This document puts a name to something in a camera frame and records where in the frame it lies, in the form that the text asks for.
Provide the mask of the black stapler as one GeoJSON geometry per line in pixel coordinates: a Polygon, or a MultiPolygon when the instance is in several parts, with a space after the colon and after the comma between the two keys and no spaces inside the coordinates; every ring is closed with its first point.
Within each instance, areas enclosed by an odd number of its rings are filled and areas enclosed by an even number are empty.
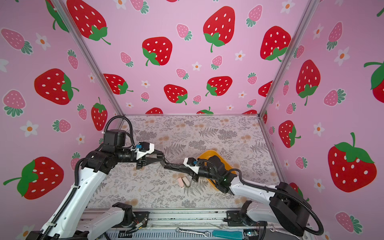
{"type": "Polygon", "coordinates": [[[165,163],[164,164],[164,168],[166,170],[171,170],[171,171],[175,171],[175,172],[179,172],[179,173],[182,173],[180,171],[180,167],[184,167],[184,165],[178,165],[178,164],[172,164],[172,163],[165,163]]]}

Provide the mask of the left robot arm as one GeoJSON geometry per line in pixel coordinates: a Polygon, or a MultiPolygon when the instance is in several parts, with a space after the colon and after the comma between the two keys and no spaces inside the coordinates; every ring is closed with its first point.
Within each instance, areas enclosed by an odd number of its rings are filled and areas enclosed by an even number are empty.
{"type": "Polygon", "coordinates": [[[160,162],[165,157],[155,150],[154,144],[135,144],[133,126],[125,116],[114,116],[104,127],[104,141],[100,146],[80,159],[74,170],[74,184],[54,215],[39,231],[27,235],[28,240],[95,240],[116,225],[137,231],[131,205],[114,204],[105,214],[92,220],[90,226],[78,228],[80,218],[93,194],[110,171],[119,163],[135,163],[137,169],[160,162]]]}

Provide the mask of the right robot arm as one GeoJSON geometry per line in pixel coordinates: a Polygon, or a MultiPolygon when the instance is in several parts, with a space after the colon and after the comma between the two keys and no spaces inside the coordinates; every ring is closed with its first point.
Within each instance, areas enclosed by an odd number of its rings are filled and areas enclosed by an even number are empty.
{"type": "Polygon", "coordinates": [[[209,160],[186,158],[181,165],[174,165],[174,168],[190,175],[195,182],[200,178],[212,180],[222,193],[268,205],[277,222],[297,237],[304,236],[304,232],[316,236],[324,233],[323,224],[311,205],[287,183],[268,187],[246,181],[241,170],[227,170],[218,156],[212,156],[209,160]]]}

